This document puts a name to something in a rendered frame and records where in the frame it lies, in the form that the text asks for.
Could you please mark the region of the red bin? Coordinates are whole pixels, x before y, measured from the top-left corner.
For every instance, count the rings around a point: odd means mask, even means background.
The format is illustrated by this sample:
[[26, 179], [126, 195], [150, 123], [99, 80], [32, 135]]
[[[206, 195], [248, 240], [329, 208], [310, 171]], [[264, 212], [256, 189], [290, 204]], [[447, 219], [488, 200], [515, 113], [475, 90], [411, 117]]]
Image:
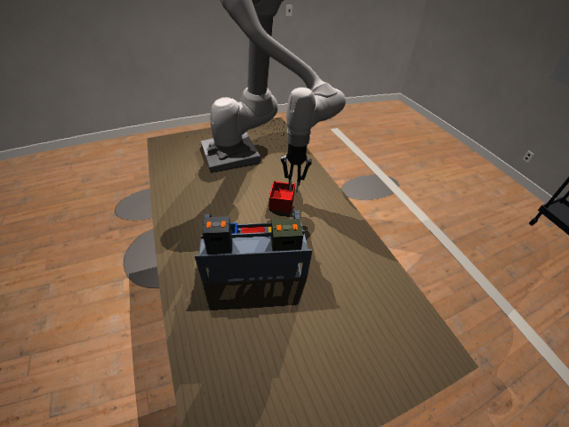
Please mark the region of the red bin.
[[273, 185], [269, 195], [269, 210], [290, 213], [293, 206], [293, 197], [295, 184], [292, 183], [291, 192], [290, 185], [286, 182], [273, 181]]

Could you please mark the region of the dark grey metal shelf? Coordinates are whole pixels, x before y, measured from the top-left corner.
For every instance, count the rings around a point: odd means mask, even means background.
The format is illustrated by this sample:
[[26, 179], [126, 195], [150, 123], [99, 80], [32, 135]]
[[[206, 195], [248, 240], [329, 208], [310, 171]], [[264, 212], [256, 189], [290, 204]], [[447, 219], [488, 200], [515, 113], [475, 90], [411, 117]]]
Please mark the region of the dark grey metal shelf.
[[201, 235], [201, 255], [195, 259], [203, 284], [307, 278], [312, 249], [308, 249], [305, 230], [302, 232], [301, 250], [273, 252], [271, 223], [237, 224], [232, 254], [207, 254]]

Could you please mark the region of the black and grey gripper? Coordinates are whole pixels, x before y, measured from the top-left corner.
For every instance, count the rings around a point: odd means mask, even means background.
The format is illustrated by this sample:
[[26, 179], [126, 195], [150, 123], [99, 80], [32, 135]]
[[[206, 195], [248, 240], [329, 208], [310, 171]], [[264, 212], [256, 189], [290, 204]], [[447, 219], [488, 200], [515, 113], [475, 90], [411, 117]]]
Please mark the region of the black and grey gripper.
[[[290, 185], [289, 192], [291, 192], [291, 189], [292, 189], [292, 181], [291, 180], [293, 180], [292, 176], [293, 176], [293, 166], [294, 165], [298, 166], [298, 179], [297, 179], [296, 193], [298, 193], [298, 188], [300, 186], [301, 180], [305, 180], [309, 166], [312, 163], [312, 159], [306, 158], [306, 153], [307, 153], [307, 146], [305, 146], [305, 147], [294, 147], [288, 143], [287, 156], [281, 157], [281, 162], [283, 163], [283, 168], [284, 168], [284, 177], [289, 179], [289, 183], [288, 183]], [[287, 163], [286, 163], [287, 159], [291, 163], [290, 174], [288, 174], [288, 170], [287, 170]], [[306, 166], [305, 166], [305, 169], [303, 172], [304, 175], [301, 176], [300, 166], [305, 161], [306, 161]]]

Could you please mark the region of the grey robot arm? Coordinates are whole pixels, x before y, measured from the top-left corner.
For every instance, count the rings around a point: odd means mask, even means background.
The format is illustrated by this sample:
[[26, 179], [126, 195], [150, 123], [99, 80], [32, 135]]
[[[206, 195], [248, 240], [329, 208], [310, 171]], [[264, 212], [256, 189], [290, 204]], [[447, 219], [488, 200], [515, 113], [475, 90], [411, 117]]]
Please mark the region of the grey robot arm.
[[287, 142], [290, 145], [307, 146], [311, 127], [336, 116], [345, 107], [343, 92], [323, 82], [311, 67], [271, 37], [273, 17], [283, 1], [220, 0], [249, 38], [249, 65], [248, 90], [244, 89], [240, 102], [221, 98], [212, 105], [210, 121], [214, 141], [209, 143], [212, 147], [206, 152], [216, 153], [219, 160], [250, 151], [242, 135], [248, 129], [266, 124], [277, 113], [276, 98], [267, 90], [269, 56], [298, 75], [308, 87], [294, 89], [287, 103]]

